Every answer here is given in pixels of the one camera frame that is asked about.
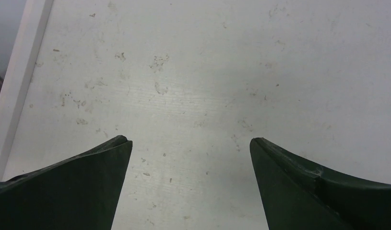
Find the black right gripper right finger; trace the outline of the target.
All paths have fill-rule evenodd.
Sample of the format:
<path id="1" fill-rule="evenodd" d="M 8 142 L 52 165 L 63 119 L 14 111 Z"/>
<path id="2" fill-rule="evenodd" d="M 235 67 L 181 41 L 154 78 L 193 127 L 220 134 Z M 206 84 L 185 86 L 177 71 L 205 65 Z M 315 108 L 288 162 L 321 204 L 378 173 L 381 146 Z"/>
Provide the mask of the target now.
<path id="1" fill-rule="evenodd" d="M 249 145 L 271 230 L 391 230 L 391 184 L 357 178 L 264 139 Z"/>

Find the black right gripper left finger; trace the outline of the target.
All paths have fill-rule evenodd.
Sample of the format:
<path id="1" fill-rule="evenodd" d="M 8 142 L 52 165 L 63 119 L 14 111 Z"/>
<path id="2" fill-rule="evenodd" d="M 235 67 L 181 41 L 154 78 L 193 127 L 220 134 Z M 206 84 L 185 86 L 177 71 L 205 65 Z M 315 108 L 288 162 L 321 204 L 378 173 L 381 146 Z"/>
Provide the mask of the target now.
<path id="1" fill-rule="evenodd" d="M 132 141 L 118 135 L 42 169 L 0 181 L 0 230 L 109 230 Z"/>

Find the white picture frame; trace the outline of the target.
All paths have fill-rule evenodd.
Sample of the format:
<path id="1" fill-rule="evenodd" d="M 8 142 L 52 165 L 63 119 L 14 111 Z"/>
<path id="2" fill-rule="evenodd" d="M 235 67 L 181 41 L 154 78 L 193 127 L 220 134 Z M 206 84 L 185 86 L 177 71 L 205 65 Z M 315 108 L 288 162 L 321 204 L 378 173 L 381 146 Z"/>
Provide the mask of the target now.
<path id="1" fill-rule="evenodd" d="M 11 152 L 52 5 L 51 0 L 28 0 L 25 3 L 0 93 L 0 180 Z"/>

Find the autumn forest photo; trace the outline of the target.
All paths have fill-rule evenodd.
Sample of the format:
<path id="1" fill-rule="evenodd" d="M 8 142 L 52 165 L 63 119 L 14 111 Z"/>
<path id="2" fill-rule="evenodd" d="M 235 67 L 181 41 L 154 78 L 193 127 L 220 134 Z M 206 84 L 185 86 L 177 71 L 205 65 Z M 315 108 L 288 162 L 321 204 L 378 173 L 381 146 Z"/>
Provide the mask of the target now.
<path id="1" fill-rule="evenodd" d="M 26 1 L 0 0 L 0 92 Z"/>

